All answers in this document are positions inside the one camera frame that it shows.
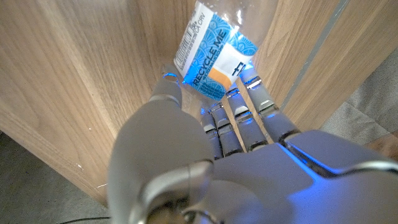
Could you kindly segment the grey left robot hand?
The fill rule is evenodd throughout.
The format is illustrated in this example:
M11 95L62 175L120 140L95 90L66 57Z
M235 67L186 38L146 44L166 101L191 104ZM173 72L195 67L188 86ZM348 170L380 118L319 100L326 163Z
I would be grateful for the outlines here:
M182 110L166 65L120 129L108 172L113 223L396 223L397 162L338 136L301 132L254 69L243 73L258 123L238 90L201 121Z

